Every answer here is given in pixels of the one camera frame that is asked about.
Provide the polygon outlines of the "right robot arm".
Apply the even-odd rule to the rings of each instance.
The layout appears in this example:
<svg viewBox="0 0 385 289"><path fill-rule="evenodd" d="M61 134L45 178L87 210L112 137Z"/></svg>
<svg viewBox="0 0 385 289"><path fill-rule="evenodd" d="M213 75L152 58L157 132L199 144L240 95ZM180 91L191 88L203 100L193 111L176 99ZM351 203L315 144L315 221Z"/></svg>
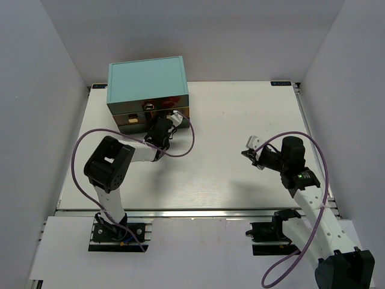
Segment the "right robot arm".
<svg viewBox="0 0 385 289"><path fill-rule="evenodd" d="M277 150L252 135L242 155L260 170L279 172L282 185L302 212L276 211L270 222L252 223L245 234L255 243L286 241L298 257L285 276L306 258L313 267L318 288L369 288L375 259L348 236L332 212L328 185L306 166L305 147L300 132L286 132Z"/></svg>

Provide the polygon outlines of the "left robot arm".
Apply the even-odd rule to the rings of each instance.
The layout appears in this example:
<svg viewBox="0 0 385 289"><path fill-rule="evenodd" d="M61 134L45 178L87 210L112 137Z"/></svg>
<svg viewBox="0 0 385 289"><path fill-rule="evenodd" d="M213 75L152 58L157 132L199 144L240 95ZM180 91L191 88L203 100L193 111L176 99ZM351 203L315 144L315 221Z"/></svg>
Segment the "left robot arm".
<svg viewBox="0 0 385 289"><path fill-rule="evenodd" d="M183 118L174 113L158 118L143 141L123 142L106 136L84 166L84 175L94 187L103 206L99 223L117 231L127 223L119 187L134 162L158 161L170 147L170 140Z"/></svg>

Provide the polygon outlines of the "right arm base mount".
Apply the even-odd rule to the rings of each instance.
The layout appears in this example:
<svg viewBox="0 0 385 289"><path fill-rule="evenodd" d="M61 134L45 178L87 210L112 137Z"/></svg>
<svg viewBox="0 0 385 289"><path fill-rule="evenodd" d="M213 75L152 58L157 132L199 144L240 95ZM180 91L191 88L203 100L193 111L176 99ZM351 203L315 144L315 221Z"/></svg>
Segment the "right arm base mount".
<svg viewBox="0 0 385 289"><path fill-rule="evenodd" d="M298 250L283 233L283 222L289 219L301 219L294 209L276 211L270 222L254 222L245 235L252 239L254 256L285 256Z"/></svg>

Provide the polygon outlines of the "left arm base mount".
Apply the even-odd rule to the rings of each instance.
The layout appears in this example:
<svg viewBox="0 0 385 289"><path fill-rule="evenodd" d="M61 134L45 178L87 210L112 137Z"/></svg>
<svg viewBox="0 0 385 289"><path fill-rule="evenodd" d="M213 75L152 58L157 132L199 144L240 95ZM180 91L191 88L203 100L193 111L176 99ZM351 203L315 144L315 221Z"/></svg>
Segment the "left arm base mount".
<svg viewBox="0 0 385 289"><path fill-rule="evenodd" d="M91 228L90 241L88 245L89 252L124 252L137 253L145 252L149 247L152 236L151 223L130 223L127 217L123 219L125 225L135 236L127 230L108 223L101 215L97 213L94 216L93 226Z"/></svg>

